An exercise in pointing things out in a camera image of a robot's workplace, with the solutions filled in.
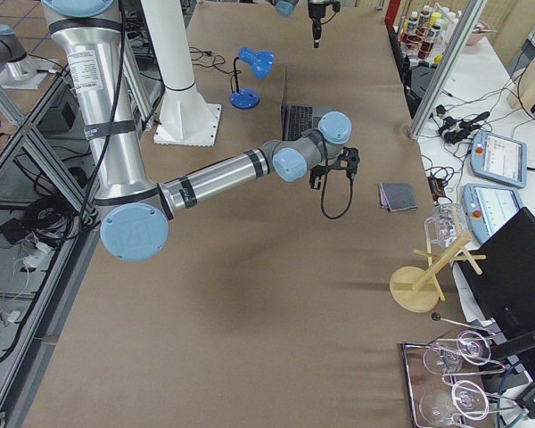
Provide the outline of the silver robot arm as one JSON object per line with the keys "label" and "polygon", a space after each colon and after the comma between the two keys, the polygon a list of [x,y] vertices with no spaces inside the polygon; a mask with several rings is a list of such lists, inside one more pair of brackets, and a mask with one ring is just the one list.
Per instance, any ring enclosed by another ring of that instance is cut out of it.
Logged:
{"label": "silver robot arm", "polygon": [[[285,18],[290,17],[299,4],[295,0],[275,0],[270,3],[275,7],[276,12]],[[341,3],[332,0],[308,0],[307,8],[311,20],[313,47],[318,49],[323,26],[340,12]]]}
{"label": "silver robot arm", "polygon": [[[142,7],[165,91],[155,139],[210,146],[221,108],[206,103],[197,90],[180,5],[145,1]],[[53,41],[66,53],[95,160],[93,177],[100,187],[86,198],[98,209],[103,245],[116,258],[149,259],[167,241],[169,221],[177,212],[270,173],[286,182],[308,177],[315,189],[325,186],[331,170],[356,175],[358,152],[348,147],[350,119],[331,111],[295,141],[272,140],[167,183],[152,181],[129,100],[138,81],[124,76],[122,5],[46,1],[43,9]]]}

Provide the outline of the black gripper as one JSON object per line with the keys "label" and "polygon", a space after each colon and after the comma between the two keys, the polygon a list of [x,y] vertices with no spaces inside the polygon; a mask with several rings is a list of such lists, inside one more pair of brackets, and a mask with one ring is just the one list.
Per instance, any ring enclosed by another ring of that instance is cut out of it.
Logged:
{"label": "black gripper", "polygon": [[344,170],[342,160],[339,157],[324,161],[321,165],[316,165],[310,170],[309,185],[313,190],[320,190],[323,183],[323,176],[331,170]]}
{"label": "black gripper", "polygon": [[322,36],[322,19],[326,15],[326,8],[333,6],[334,0],[308,0],[309,18],[312,20],[313,47],[318,48]]}

